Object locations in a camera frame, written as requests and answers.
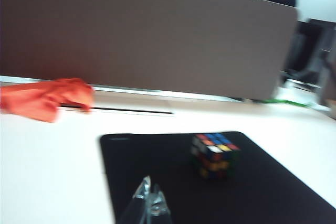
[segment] clear plastic object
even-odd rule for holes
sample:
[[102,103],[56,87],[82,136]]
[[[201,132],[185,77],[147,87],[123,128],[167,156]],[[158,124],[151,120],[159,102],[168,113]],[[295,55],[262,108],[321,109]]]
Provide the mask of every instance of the clear plastic object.
[[159,186],[155,184],[148,198],[147,224],[172,224],[170,210]]
[[151,178],[147,176],[136,189],[131,202],[117,220],[117,224],[144,224],[150,190]]

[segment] office desk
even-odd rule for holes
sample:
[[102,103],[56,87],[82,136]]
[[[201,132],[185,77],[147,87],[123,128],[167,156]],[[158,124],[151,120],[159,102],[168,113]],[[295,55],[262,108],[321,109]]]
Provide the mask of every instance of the office desk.
[[336,207],[336,121],[322,113],[286,104],[95,96],[98,105],[173,114],[60,108],[55,123],[1,114],[1,223],[114,223],[99,146],[110,133],[241,131]]

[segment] computer monitor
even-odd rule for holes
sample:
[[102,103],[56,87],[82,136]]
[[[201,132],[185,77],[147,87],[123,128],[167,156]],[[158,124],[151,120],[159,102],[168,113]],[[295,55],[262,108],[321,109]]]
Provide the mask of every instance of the computer monitor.
[[285,71],[290,79],[317,84],[323,68],[321,56],[330,51],[335,37],[334,22],[309,19],[299,22]]
[[318,90],[318,95],[321,104],[325,104],[327,99],[336,100],[336,36],[331,43],[331,50],[326,55],[326,60],[329,67],[324,64],[319,80],[321,89]]

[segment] green object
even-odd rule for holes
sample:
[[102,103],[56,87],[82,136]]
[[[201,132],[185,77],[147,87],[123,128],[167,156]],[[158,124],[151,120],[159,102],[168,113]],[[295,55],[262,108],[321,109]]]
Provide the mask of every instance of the green object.
[[279,100],[279,99],[263,100],[263,101],[261,101],[261,103],[286,103],[286,104],[291,104],[291,105],[295,105],[295,106],[299,106],[299,107],[304,107],[304,108],[308,108],[309,107],[308,104],[303,104],[303,103],[298,103],[298,102],[292,102],[292,101],[289,101],[289,100]]

